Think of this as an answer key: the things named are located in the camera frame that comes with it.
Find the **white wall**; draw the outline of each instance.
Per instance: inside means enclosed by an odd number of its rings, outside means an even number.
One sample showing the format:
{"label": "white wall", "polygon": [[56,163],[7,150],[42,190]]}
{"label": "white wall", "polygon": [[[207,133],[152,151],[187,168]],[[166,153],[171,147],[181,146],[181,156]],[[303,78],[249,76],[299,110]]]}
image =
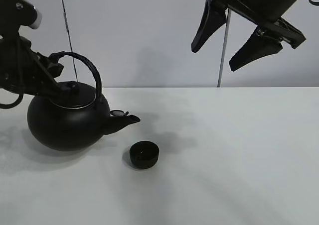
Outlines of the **white wall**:
{"label": "white wall", "polygon": [[[197,54],[205,0],[65,0],[74,51],[105,87],[215,87],[224,28]],[[92,83],[83,65],[79,80]]]}
{"label": "white wall", "polygon": [[279,54],[231,72],[229,60],[256,28],[251,22],[232,13],[222,87],[319,86],[319,7],[310,5],[308,0],[299,0],[283,18],[301,30],[307,41],[296,50],[283,42],[284,49]]}
{"label": "white wall", "polygon": [[[20,35],[32,42],[32,50],[43,55],[53,52],[69,51],[66,29],[64,25],[61,0],[27,0],[37,7],[43,14],[42,24],[39,29],[21,27]],[[74,80],[72,60],[62,59],[65,65],[63,74],[58,81]]]}

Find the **kettle spout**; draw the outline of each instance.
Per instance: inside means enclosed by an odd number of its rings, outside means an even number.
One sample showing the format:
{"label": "kettle spout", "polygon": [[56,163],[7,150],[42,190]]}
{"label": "kettle spout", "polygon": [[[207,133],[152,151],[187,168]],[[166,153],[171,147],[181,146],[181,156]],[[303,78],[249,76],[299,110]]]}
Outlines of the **kettle spout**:
{"label": "kettle spout", "polygon": [[128,125],[135,124],[140,121],[140,118],[132,114],[126,116],[111,116],[107,118],[107,121],[104,125],[104,134],[108,135],[116,133]]}

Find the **kettle lid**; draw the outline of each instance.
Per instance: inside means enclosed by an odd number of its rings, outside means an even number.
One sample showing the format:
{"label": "kettle lid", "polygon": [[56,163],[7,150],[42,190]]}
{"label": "kettle lid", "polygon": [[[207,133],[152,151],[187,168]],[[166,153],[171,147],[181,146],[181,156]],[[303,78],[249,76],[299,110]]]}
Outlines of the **kettle lid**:
{"label": "kettle lid", "polygon": [[68,95],[62,98],[51,99],[58,107],[65,109],[81,109],[91,105],[96,97],[95,88],[81,82],[59,82],[59,86],[69,89]]}

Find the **table surface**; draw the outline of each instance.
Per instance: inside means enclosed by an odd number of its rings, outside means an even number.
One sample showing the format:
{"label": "table surface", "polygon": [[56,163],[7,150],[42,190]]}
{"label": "table surface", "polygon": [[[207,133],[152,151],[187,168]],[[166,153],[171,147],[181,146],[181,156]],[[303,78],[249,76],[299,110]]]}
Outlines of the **table surface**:
{"label": "table surface", "polygon": [[[31,136],[26,97],[0,111],[0,223],[318,225],[318,94],[105,89],[111,109],[142,121],[80,153],[50,150]],[[149,170],[128,160],[140,140],[160,148]]]}

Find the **kettle handle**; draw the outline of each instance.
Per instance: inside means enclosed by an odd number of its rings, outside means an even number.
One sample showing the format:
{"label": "kettle handle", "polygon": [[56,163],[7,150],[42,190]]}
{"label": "kettle handle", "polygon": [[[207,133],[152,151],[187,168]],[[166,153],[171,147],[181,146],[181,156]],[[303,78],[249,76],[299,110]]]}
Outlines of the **kettle handle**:
{"label": "kettle handle", "polygon": [[70,57],[73,57],[73,58],[76,58],[78,60],[80,60],[81,62],[83,62],[88,68],[89,70],[91,71],[93,77],[94,77],[94,80],[95,80],[95,88],[96,88],[96,91],[95,91],[95,100],[94,100],[94,103],[96,103],[98,101],[98,99],[101,97],[101,94],[102,94],[102,80],[101,80],[101,76],[100,76],[100,73],[98,71],[98,69],[94,66],[94,64],[89,60],[87,59],[85,56],[82,56],[78,53],[75,53],[75,52],[57,52],[57,53],[52,53],[50,56],[49,56],[49,59],[51,61],[54,61],[54,62],[58,62],[58,60],[64,56],[70,56]]}

